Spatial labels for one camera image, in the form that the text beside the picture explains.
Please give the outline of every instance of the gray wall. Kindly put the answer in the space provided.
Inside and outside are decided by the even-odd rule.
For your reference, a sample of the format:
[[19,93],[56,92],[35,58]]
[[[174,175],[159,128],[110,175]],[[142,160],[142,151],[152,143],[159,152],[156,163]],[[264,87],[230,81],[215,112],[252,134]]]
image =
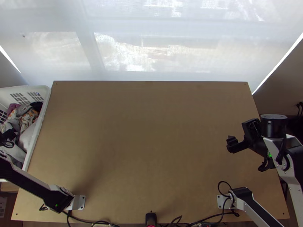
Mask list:
[[303,101],[303,40],[253,95],[259,114],[296,115]]
[[0,88],[28,85],[18,70],[0,52]]

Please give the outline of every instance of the white curtain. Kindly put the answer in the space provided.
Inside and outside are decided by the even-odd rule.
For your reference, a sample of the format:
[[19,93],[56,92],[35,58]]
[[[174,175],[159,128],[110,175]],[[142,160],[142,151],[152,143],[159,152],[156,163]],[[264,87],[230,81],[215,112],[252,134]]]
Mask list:
[[260,84],[303,32],[301,0],[0,0],[0,45],[53,80]]

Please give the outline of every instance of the cylindrical motor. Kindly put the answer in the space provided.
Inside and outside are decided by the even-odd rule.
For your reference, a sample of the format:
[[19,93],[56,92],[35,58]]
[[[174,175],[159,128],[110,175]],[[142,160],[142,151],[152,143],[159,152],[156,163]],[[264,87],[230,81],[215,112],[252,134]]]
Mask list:
[[287,117],[279,114],[261,115],[261,135],[268,138],[283,138],[286,135]]

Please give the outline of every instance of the laundry basket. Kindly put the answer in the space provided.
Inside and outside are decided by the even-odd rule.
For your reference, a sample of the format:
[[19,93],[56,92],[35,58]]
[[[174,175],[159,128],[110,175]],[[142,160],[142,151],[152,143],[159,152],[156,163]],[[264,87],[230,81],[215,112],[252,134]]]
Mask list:
[[27,171],[30,164],[37,138],[42,126],[43,118],[46,112],[47,104],[50,98],[51,89],[47,86],[16,86],[0,88],[0,124],[3,124],[7,119],[7,108],[11,103],[19,103],[20,105],[31,104],[33,102],[43,102],[41,112],[36,120],[34,133],[30,140],[29,148],[25,156],[25,161],[22,169]]

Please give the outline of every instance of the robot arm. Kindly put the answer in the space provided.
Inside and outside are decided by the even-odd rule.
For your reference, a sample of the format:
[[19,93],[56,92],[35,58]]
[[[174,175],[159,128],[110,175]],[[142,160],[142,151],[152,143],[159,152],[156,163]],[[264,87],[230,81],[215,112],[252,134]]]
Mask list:
[[226,196],[229,197],[226,202],[226,197],[217,196],[219,208],[224,205],[224,209],[243,210],[259,227],[283,227],[280,222],[255,201],[253,193],[248,188],[234,188]]
[[48,185],[13,165],[11,158],[0,151],[0,178],[8,180],[43,199],[45,205],[57,213],[63,210],[82,210],[85,196],[74,195],[63,187]]
[[[264,157],[267,166],[263,163],[259,170],[265,171],[269,168],[276,168],[279,176],[287,183],[292,202],[294,205],[299,227],[303,227],[303,146],[294,136],[286,134],[287,117],[276,114],[261,115],[259,119],[251,119],[242,123],[244,130],[244,140],[238,143],[235,137],[229,136],[227,149],[231,153],[237,153],[243,149],[250,148]],[[235,197],[235,206],[240,210],[246,210],[247,214],[256,222],[258,226],[279,226],[279,225],[259,225],[259,218],[254,214],[261,210],[260,205],[250,206],[247,198],[237,194],[238,189],[233,189],[230,193]]]

